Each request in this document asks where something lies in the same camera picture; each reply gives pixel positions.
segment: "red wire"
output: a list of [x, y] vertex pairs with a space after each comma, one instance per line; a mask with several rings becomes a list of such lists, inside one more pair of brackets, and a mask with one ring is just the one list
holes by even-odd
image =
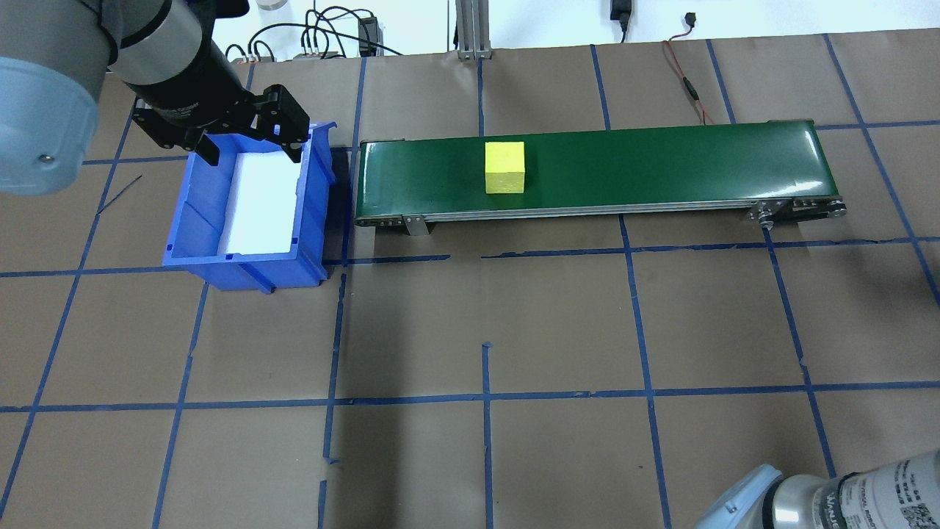
[[[669, 54], [672, 56], [672, 62], [673, 62], [673, 64], [676, 65], [676, 71], [679, 73], [680, 79], [682, 79], [682, 78], [685, 77], [685, 72], [682, 71], [682, 66], [680, 66], [680, 64], [679, 64], [679, 59], [676, 57], [676, 52], [675, 52], [675, 50], [672, 49], [671, 41], [672, 41], [673, 39], [677, 39], [677, 38], [679, 38], [679, 37], [685, 37], [685, 36], [687, 36], [689, 33], [692, 33], [692, 28], [691, 28], [691, 27], [690, 27], [689, 30], [686, 31], [685, 33], [680, 33], [679, 35], [673, 35], [672, 37], [669, 37], [669, 40], [663, 40], [663, 44], [666, 45], [666, 49], [669, 50]], [[696, 104], [699, 108], [701, 108], [701, 110], [702, 110], [702, 116], [704, 116], [704, 118], [702, 118], [702, 124], [704, 125], [704, 124], [705, 124], [705, 118], [708, 118], [708, 121], [711, 121], [711, 122], [712, 122], [712, 125], [714, 125], [714, 120], [712, 119], [712, 116], [708, 113], [708, 110], [705, 110], [705, 104], [703, 104], [700, 100], [699, 100], [699, 101], [695, 101], [695, 104]]]

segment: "green conveyor belt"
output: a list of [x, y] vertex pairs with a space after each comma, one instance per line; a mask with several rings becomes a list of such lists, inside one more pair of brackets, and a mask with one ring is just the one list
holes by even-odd
[[[525, 143], [525, 193], [487, 195], [484, 143]], [[831, 199], [812, 121], [366, 142], [356, 223], [750, 207]]]

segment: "wooden block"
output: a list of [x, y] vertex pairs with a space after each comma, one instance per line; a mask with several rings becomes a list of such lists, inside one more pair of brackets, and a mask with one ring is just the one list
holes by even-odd
[[525, 144], [522, 141], [486, 142], [486, 192], [525, 191]]

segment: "robotic arm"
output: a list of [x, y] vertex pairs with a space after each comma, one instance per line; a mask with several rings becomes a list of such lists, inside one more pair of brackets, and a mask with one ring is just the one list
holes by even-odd
[[110, 68], [137, 95], [133, 120], [165, 149], [212, 165], [206, 134], [267, 139], [295, 163], [309, 116], [286, 88], [242, 87], [212, 42], [216, 18], [246, 0], [0, 2], [0, 191], [52, 193], [78, 175]]

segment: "white wall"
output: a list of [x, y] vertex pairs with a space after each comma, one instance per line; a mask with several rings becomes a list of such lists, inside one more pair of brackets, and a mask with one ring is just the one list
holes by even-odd
[[[214, 39], [224, 50], [242, 46], [259, 28], [275, 22], [302, 22], [312, 0], [289, 0], [275, 11], [251, 1], [251, 12], [216, 24]], [[439, 53], [450, 48], [454, 0], [357, 0], [346, 8], [375, 11], [385, 45], [404, 54]], [[319, 0], [320, 9], [333, 5]], [[610, 0], [490, 0], [494, 48], [573, 46], [617, 42], [620, 29], [607, 20]], [[629, 42], [662, 40], [684, 31], [682, 17], [698, 17], [692, 38], [722, 39], [809, 33], [940, 27], [940, 0], [634, 0]], [[336, 21], [337, 30], [356, 35], [352, 19]], [[263, 40], [278, 60], [300, 53], [298, 28], [275, 28]], [[354, 41], [348, 41], [350, 55]]]

